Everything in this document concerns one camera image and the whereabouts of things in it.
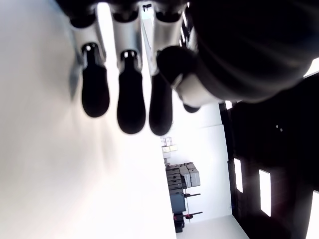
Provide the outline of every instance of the dark wall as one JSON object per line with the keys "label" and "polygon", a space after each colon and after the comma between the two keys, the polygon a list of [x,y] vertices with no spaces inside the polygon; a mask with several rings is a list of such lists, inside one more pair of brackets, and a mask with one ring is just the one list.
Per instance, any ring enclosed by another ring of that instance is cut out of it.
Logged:
{"label": "dark wall", "polygon": [[[228,111],[220,105],[233,215],[250,239],[306,238],[313,190],[319,191],[317,96],[314,75],[262,103],[237,103]],[[241,160],[243,193],[233,158]],[[260,209],[260,169],[271,173],[271,217]]]}

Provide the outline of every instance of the light fixture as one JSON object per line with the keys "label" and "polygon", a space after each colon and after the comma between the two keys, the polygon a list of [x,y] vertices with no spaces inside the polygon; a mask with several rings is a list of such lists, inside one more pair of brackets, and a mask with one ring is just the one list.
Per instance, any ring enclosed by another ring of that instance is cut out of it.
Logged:
{"label": "light fixture", "polygon": [[259,170],[260,181],[260,209],[271,216],[271,180],[270,173]]}
{"label": "light fixture", "polygon": [[233,108],[233,104],[231,103],[231,101],[225,101],[225,104],[226,104],[226,109],[227,110]]}
{"label": "light fixture", "polygon": [[187,20],[186,20],[185,12],[183,12],[182,15],[183,15],[184,24],[185,24],[185,26],[187,26]]}
{"label": "light fixture", "polygon": [[184,32],[183,29],[180,27],[181,37],[183,38],[183,42],[185,42]]}
{"label": "light fixture", "polygon": [[318,71],[319,71],[319,58],[313,60],[309,70],[307,71],[307,73],[305,73],[304,78],[314,75]]}
{"label": "light fixture", "polygon": [[236,187],[240,192],[243,192],[243,177],[241,173],[241,162],[237,158],[235,161],[235,175],[236,175]]}
{"label": "light fixture", "polygon": [[319,235],[319,192],[314,191],[306,239],[317,239]]}

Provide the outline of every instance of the robotic hand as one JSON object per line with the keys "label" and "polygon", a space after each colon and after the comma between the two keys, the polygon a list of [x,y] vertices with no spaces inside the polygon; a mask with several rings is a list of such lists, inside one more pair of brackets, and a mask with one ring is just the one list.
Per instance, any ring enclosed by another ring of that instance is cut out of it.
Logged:
{"label": "robotic hand", "polygon": [[[56,0],[70,19],[83,66],[82,104],[91,117],[109,106],[106,53],[96,5],[111,9],[120,70],[118,123],[139,132],[146,119],[138,0]],[[258,102],[303,79],[319,56],[319,4],[301,0],[228,0],[190,3],[197,49],[178,46],[187,0],[156,0],[150,127],[166,134],[172,122],[171,89],[188,112],[213,101]]]}

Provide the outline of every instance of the black rubber fingertip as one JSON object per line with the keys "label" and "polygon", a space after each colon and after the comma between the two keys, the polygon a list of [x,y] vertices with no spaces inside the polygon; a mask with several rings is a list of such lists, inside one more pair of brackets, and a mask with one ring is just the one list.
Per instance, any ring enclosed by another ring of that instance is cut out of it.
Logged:
{"label": "black rubber fingertip", "polygon": [[172,124],[172,96],[168,82],[161,74],[152,76],[152,95],[150,104],[150,128],[158,136],[168,133]]}
{"label": "black rubber fingertip", "polygon": [[124,133],[134,134],[143,129],[146,120],[143,78],[142,74],[134,68],[133,59],[126,59],[126,61],[125,70],[119,75],[117,117],[121,130]]}
{"label": "black rubber fingertip", "polygon": [[157,54],[157,66],[165,79],[172,84],[179,74],[185,74],[195,67],[195,53],[187,48],[170,46]]}
{"label": "black rubber fingertip", "polygon": [[109,108],[110,96],[103,66],[88,65],[83,70],[82,106],[93,118],[102,116]]}
{"label": "black rubber fingertip", "polygon": [[195,108],[195,107],[191,107],[191,106],[188,106],[185,104],[183,104],[183,105],[184,105],[184,109],[189,113],[195,113],[195,112],[199,111],[199,109],[200,109],[200,107]]}

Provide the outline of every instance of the gray equipment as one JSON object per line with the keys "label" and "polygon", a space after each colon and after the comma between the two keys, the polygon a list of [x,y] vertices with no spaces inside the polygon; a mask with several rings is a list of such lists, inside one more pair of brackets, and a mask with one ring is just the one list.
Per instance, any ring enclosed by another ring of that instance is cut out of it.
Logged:
{"label": "gray equipment", "polygon": [[191,186],[200,186],[199,172],[196,168],[189,169]]}
{"label": "gray equipment", "polygon": [[191,179],[190,179],[190,173],[189,173],[187,167],[186,166],[179,167],[179,171],[180,171],[180,174],[182,176],[184,176],[184,178],[185,178],[186,186],[188,188],[190,188],[191,187]]}

